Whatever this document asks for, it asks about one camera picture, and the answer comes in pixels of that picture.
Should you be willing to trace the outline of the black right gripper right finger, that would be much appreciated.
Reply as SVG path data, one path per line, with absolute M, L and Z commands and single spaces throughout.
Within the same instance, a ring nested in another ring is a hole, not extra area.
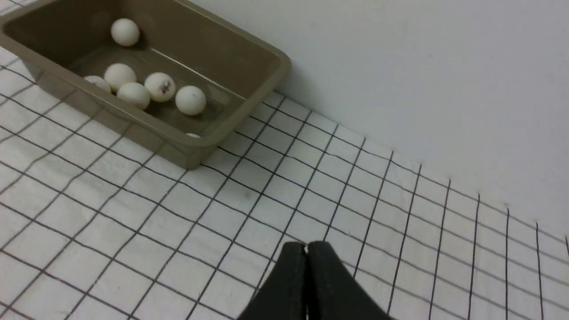
M 310 320 L 390 320 L 340 260 L 330 243 L 309 243 Z

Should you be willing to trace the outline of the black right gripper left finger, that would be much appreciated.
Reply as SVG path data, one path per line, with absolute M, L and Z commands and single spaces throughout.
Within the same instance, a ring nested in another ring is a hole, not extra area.
M 305 246 L 286 242 L 270 275 L 238 319 L 305 320 L 306 269 Z

